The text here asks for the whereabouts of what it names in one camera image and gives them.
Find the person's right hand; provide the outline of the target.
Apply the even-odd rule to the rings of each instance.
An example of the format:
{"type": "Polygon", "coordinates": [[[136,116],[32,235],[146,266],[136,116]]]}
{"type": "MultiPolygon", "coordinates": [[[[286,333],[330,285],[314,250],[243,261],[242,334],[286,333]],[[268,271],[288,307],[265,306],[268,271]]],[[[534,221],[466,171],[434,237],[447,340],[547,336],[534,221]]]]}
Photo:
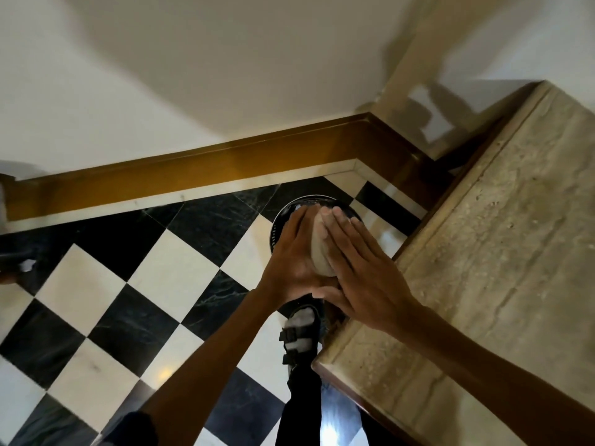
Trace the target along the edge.
{"type": "MultiPolygon", "coordinates": [[[[355,313],[346,313],[370,328],[383,331],[397,340],[412,341],[419,334],[424,308],[413,298],[409,286],[396,265],[364,262],[352,267],[330,233],[330,208],[320,212],[327,230],[324,238],[326,256],[336,273],[338,288],[346,295],[355,313]]],[[[357,231],[356,217],[349,218],[357,231]]]]}

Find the person's left hand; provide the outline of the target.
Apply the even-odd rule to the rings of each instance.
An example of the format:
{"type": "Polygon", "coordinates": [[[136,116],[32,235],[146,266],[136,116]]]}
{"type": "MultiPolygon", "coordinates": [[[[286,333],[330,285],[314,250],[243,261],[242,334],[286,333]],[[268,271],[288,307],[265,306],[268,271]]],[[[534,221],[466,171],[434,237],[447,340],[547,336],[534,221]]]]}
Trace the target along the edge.
{"type": "Polygon", "coordinates": [[[279,257],[277,243],[254,293],[272,314],[316,288],[327,287],[338,288],[337,278],[318,275],[311,257],[279,257]]]}

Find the white dough ball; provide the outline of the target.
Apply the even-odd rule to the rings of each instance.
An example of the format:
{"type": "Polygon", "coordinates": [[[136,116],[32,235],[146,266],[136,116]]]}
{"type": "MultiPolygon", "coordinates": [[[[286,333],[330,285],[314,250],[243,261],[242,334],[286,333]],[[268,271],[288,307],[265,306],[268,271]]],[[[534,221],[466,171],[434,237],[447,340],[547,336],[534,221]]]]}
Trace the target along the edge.
{"type": "Polygon", "coordinates": [[[314,270],[318,275],[333,278],[336,277],[336,273],[331,267],[326,256],[327,247],[324,243],[326,234],[327,230],[323,222],[322,214],[319,211],[314,217],[311,233],[311,261],[314,266],[314,270]]]}

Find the person's left forearm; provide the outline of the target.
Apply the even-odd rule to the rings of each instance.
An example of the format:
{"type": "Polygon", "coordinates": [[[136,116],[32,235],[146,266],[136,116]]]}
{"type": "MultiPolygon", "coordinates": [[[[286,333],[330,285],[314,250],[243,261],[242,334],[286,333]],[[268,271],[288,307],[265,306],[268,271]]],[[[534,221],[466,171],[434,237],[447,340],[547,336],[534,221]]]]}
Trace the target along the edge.
{"type": "Polygon", "coordinates": [[[264,322],[291,299],[287,285],[259,284],[143,405],[158,446],[193,446],[264,322]]]}

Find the person's right forearm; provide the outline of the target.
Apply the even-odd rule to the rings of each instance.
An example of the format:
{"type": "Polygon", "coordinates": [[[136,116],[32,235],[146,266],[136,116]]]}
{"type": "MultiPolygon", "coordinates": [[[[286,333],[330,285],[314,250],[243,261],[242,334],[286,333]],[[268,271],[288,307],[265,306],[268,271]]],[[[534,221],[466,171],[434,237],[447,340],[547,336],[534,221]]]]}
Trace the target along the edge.
{"type": "Polygon", "coordinates": [[[469,392],[528,446],[595,446],[595,412],[473,342],[434,311],[403,310],[393,335],[469,392]]]}

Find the round black waste bin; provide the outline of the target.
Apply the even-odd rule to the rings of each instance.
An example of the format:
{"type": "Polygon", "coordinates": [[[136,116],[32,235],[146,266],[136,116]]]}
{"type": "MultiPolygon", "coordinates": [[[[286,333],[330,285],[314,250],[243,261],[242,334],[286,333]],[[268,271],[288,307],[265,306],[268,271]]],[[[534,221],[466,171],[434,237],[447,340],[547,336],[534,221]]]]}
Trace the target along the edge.
{"type": "Polygon", "coordinates": [[[314,204],[319,204],[322,207],[326,206],[328,208],[339,207],[348,218],[356,217],[360,221],[363,221],[360,215],[357,214],[350,206],[333,197],[320,194],[304,195],[302,197],[298,197],[287,203],[272,221],[269,240],[271,252],[273,252],[275,245],[278,243],[282,230],[286,222],[289,220],[291,214],[302,206],[310,206],[314,204]]]}

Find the grey sock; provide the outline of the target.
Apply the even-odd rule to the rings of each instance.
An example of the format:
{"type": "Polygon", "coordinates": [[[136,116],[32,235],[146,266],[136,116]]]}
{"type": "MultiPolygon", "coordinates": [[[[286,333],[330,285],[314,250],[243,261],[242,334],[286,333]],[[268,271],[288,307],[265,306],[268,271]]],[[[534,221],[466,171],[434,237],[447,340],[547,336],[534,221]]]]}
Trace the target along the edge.
{"type": "Polygon", "coordinates": [[[286,352],[317,352],[320,332],[320,318],[312,306],[293,312],[284,324],[279,340],[286,352]]]}

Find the brown wooden skirting board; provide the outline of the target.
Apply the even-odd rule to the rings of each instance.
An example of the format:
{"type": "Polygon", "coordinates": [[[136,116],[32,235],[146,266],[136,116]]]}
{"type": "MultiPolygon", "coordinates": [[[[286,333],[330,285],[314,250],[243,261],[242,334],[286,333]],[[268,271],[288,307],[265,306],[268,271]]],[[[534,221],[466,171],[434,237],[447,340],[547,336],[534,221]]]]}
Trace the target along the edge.
{"type": "Polygon", "coordinates": [[[11,221],[358,159],[424,209],[454,177],[371,113],[199,149],[16,181],[0,174],[11,221]]]}

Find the person's black trouser leg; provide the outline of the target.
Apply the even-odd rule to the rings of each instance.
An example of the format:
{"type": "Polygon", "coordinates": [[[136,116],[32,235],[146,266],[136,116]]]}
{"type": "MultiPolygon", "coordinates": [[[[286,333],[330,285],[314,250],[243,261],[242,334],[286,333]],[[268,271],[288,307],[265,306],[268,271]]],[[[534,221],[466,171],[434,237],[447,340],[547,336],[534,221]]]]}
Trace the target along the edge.
{"type": "Polygon", "coordinates": [[[280,418],[275,446],[320,446],[321,384],[310,363],[292,368],[287,381],[290,399],[280,418]]]}

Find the person's black sleeve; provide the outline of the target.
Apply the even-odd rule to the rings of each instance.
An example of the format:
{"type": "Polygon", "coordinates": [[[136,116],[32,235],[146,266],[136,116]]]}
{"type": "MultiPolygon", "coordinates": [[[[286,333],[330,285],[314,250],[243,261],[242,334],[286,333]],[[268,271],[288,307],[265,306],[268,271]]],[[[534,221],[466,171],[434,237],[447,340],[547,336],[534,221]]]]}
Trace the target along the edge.
{"type": "Polygon", "coordinates": [[[96,446],[159,446],[150,415],[137,411],[126,414],[96,446]]]}

